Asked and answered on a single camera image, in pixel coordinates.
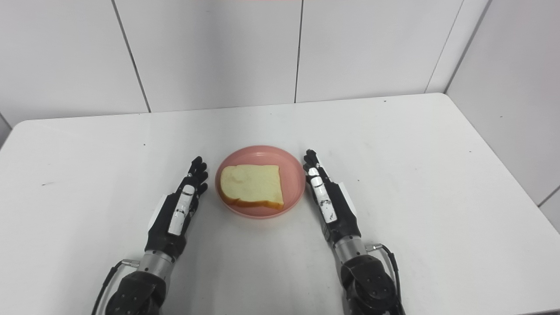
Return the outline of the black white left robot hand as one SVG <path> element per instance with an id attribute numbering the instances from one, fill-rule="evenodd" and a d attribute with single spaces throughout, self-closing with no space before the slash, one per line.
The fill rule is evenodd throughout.
<path id="1" fill-rule="evenodd" d="M 197 156 L 177 189 L 163 197 L 154 212 L 145 251 L 160 251 L 177 260 L 186 247 L 186 232 L 208 189 L 207 164 Z"/>

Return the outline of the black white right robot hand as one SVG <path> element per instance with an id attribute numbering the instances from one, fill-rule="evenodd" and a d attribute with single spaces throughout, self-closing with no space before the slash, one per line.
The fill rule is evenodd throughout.
<path id="1" fill-rule="evenodd" d="M 322 217 L 322 233 L 334 247 L 343 239 L 360 238 L 356 208 L 345 185 L 330 179 L 317 153 L 306 150 L 303 169 L 315 204 Z"/>

